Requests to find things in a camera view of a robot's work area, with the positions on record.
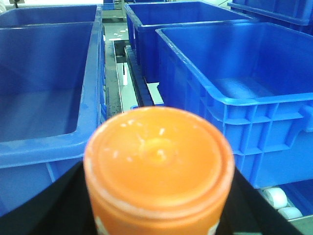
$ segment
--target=crate handle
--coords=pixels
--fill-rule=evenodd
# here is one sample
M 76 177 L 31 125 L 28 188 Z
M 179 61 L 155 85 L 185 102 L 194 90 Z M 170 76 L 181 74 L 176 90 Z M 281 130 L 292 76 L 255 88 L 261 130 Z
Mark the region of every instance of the crate handle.
M 299 113 L 303 116 L 302 129 L 305 132 L 313 132 L 313 107 L 309 105 L 303 106 Z
M 291 148 L 301 131 L 313 132 L 313 107 L 309 105 L 303 106 L 299 113 L 302 118 L 296 120 L 291 126 L 286 137 L 286 145 Z

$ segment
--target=white residue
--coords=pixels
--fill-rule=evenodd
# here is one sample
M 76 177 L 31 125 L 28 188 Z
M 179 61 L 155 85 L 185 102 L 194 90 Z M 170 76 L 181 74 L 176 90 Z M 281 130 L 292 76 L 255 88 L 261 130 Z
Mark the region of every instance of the white residue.
M 164 134 L 164 132 L 165 132 L 165 128 L 161 128 L 160 129 L 160 132 L 158 133 L 160 136 L 162 136 L 163 134 Z
M 129 120 L 127 123 L 128 123 L 129 125 L 132 125 L 134 122 L 135 122 L 135 120 L 134 120 L 134 119 L 131 119 L 131 120 Z
M 145 143 L 145 140 L 139 134 L 137 134 L 137 137 L 141 144 Z
M 117 156 L 118 156 L 118 151 L 116 150 L 116 151 L 114 151 L 114 153 L 113 153 L 113 158 L 116 159 Z
M 158 154 L 159 156 L 161 156 L 162 160 L 165 160 L 165 159 L 166 159 L 166 155 L 165 155 L 163 149 L 159 149 L 159 150 L 157 151 L 157 154 Z

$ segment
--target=crate rim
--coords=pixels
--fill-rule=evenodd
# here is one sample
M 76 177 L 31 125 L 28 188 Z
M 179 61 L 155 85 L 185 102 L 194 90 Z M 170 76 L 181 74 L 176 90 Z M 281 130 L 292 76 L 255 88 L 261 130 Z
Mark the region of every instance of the crate rim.
M 83 5 L 52 5 L 52 6 L 34 6 L 34 7 L 22 7 L 22 8 L 12 8 L 9 9 L 5 12 L 2 12 L 1 14 L 5 14 L 8 13 L 10 11 L 25 11 L 25 10 L 29 10 L 29 9 L 34 9 L 34 10 L 38 10 L 38 9 L 47 9 L 47 8 L 80 8 L 80 7 L 96 7 L 96 10 L 99 10 L 101 8 L 101 5 L 98 4 L 83 4 Z
M 300 25 L 300 26 L 308 26 L 313 23 L 313 19 L 303 20 L 301 18 L 286 16 L 280 13 L 273 13 L 267 10 L 263 10 L 263 9 L 259 9 L 259 8 L 255 8 L 251 6 L 245 6 L 245 5 L 241 5 L 241 4 L 237 4 L 233 2 L 229 2 L 227 3 L 227 5 L 230 7 L 234 7 L 234 8 L 245 10 L 245 11 L 250 11 L 253 13 L 272 17 L 281 21 L 286 21 L 286 22 L 293 23 L 293 24 Z
M 155 4 L 206 4 L 209 6 L 213 6 L 213 7 L 217 7 L 220 8 L 222 10 L 231 12 L 231 13 L 235 13 L 238 14 L 242 17 L 245 17 L 245 19 L 239 19 L 239 20 L 228 20 L 228 21 L 202 21 L 202 22 L 186 22 L 186 23 L 166 23 L 166 24 L 143 24 L 142 21 L 139 19 L 139 17 L 136 15 L 136 13 L 133 11 L 131 6 L 136 6 L 136 5 L 141 5 L 141 7 L 145 6 L 145 5 L 155 5 Z M 149 3 L 133 3 L 131 5 L 126 4 L 125 6 L 125 10 L 127 15 L 130 17 L 130 19 L 132 20 L 135 29 L 137 29 L 139 32 L 145 32 L 146 30 L 151 30 L 151 29 L 157 29 L 160 27 L 175 27 L 175 26 L 184 26 L 184 25 L 188 25 L 188 24 L 214 24 L 214 23 L 221 23 L 221 22 L 232 22 L 232 21 L 236 21 L 238 23 L 240 22 L 246 22 L 246 21 L 255 21 L 257 22 L 258 19 L 252 16 L 248 16 L 246 14 L 240 13 L 240 12 L 236 12 L 221 6 L 217 6 L 208 2 L 204 2 L 204 1 L 175 1 L 175 2 L 149 2 Z

